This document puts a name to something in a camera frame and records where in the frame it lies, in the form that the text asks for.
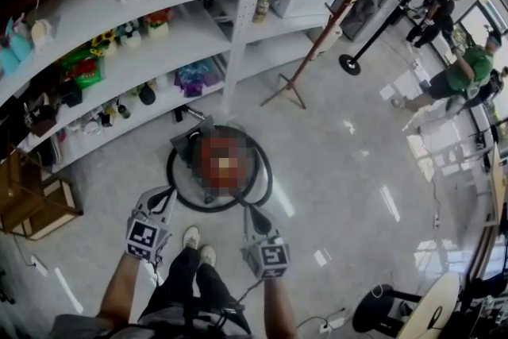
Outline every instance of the person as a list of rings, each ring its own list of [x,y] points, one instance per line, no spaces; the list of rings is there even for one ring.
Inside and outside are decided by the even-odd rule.
[[[237,301],[215,270],[217,256],[214,249],[204,245],[198,251],[199,241],[199,228],[193,225],[184,233],[182,252],[173,260],[164,283],[154,290],[137,324],[130,325],[129,317],[140,259],[124,253],[106,289],[98,315],[95,318],[59,315],[49,337],[252,337]],[[198,299],[193,297],[194,275],[201,294]],[[264,326],[268,339],[296,338],[293,311],[281,279],[264,281]]]
[[[508,67],[504,67],[501,72],[493,69],[491,71],[491,78],[489,82],[483,87],[479,88],[478,94],[471,100],[464,104],[463,109],[471,109],[472,107],[479,106],[488,100],[495,98],[500,94],[505,86],[504,80],[508,77]]]
[[[456,1],[457,0],[432,0],[425,18],[419,25],[411,29],[406,40],[413,43],[416,37],[420,37],[414,44],[415,48],[420,48],[422,45],[428,44],[434,40],[444,28],[445,24],[449,23],[451,20]]]
[[[501,47],[501,43],[501,33],[495,30],[489,33],[485,47],[474,45],[466,50],[464,56],[457,47],[452,47],[457,61],[450,68],[434,76],[430,80],[430,87],[426,88],[423,94],[411,100],[394,98],[391,100],[392,105],[416,113],[438,99],[451,98],[471,87],[481,85],[485,79],[490,78],[494,54]]]

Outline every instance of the black shirt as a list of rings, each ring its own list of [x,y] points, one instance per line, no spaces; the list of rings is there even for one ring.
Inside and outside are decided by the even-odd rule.
[[[439,9],[433,15],[432,19],[435,23],[439,23],[444,16],[450,16],[455,9],[455,2],[453,0],[434,0],[439,3]]]

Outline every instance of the bottle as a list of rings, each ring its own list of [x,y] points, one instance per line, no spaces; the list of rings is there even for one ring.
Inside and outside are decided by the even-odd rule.
[[[264,18],[268,13],[268,9],[270,8],[270,3],[268,0],[259,0],[256,5],[256,11],[254,12],[254,17],[252,21],[255,23],[263,23]]]
[[[124,119],[128,119],[130,117],[130,112],[129,110],[120,103],[120,100],[117,99],[117,109],[118,109],[118,113],[124,118]]]

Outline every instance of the white sneaker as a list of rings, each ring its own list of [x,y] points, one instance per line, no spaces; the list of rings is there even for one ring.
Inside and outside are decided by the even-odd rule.
[[[190,247],[198,249],[200,237],[201,234],[197,226],[191,226],[187,228],[183,234],[183,248]]]
[[[391,99],[391,104],[393,105],[393,107],[396,107],[397,109],[406,108],[406,101],[404,99],[393,98]]]
[[[215,268],[215,264],[217,263],[217,255],[215,254],[215,250],[212,246],[204,245],[201,247],[199,255],[202,263],[207,263],[208,265]]]

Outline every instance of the power outlet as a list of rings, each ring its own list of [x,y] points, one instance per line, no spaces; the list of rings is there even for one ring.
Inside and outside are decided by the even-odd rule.
[[[323,323],[319,326],[319,333],[328,333],[332,329],[338,329],[344,324],[344,318],[333,319],[328,325]]]

